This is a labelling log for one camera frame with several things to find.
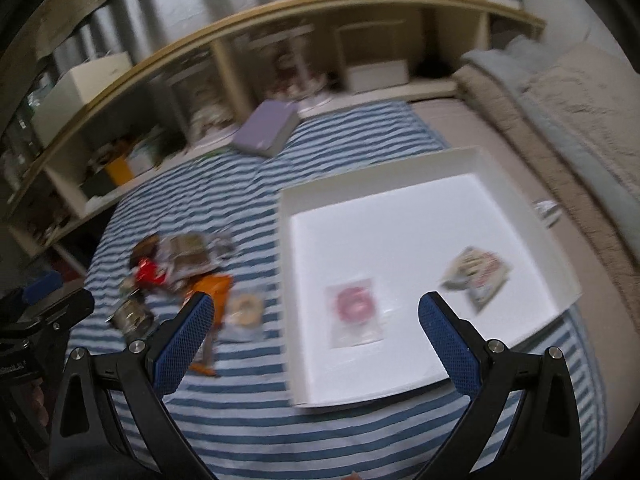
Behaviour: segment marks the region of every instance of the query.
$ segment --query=white box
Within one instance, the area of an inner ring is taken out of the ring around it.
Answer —
[[[36,108],[31,123],[43,147],[107,86],[131,69],[129,54],[114,54],[73,67]]]
[[[477,148],[445,150],[282,191],[281,298],[293,403],[331,406],[398,394],[447,374],[418,323],[437,290],[484,338],[513,346],[580,296],[562,249],[501,168]],[[441,278],[469,245],[513,266],[481,310]],[[325,290],[370,278],[382,341],[331,348]]]
[[[405,59],[354,65],[345,69],[345,78],[349,91],[357,94],[407,84],[409,68]]]

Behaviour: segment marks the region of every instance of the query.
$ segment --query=blue and white striped tablecloth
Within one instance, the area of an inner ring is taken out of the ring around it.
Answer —
[[[346,410],[291,407],[281,354],[276,209],[283,186],[444,147],[439,134],[407,104],[389,102],[307,121],[270,160],[225,152],[157,177],[130,193],[114,213],[86,281],[95,311],[73,330],[69,348],[85,346],[92,353],[124,348],[104,320],[118,299],[137,241],[154,232],[211,232],[230,225],[239,252],[225,271],[236,282],[268,291],[267,337],[259,343],[220,344],[219,377],[188,373],[178,391],[164,398],[194,450],[223,479],[340,478],[352,470],[365,480],[412,476],[444,441],[468,397],[444,381]],[[161,297],[149,303],[161,319],[178,308]],[[551,345],[564,351],[572,374],[587,476],[602,457],[606,414],[596,361],[575,308],[526,349],[542,352]],[[144,456],[122,397],[116,397],[116,405],[133,447]],[[497,452],[515,406],[512,397],[480,464]]]

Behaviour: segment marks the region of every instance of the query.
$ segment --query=metal bolt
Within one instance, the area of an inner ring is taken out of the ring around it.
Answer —
[[[489,347],[489,350],[491,350],[491,352],[493,352],[494,354],[500,354],[504,352],[504,343],[502,341],[498,341],[497,339],[491,339],[491,341],[487,343],[487,346]]]
[[[136,339],[133,343],[129,345],[129,351],[132,354],[139,354],[144,349],[145,349],[145,342],[140,339]]]
[[[562,350],[559,349],[557,346],[549,347],[549,350],[547,350],[547,352],[549,352],[549,355],[553,359],[562,359]]]
[[[71,351],[71,358],[74,361],[79,361],[80,359],[82,359],[84,357],[86,350],[84,348],[74,348]]]

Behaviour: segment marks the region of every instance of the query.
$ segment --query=beige ring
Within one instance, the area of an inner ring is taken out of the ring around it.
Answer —
[[[239,294],[229,301],[229,317],[240,326],[257,326],[262,321],[264,302],[254,294]]]

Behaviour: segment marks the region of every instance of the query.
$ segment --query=purple box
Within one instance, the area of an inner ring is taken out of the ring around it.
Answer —
[[[276,156],[298,124],[297,103],[263,101],[236,131],[231,145],[252,155]]]

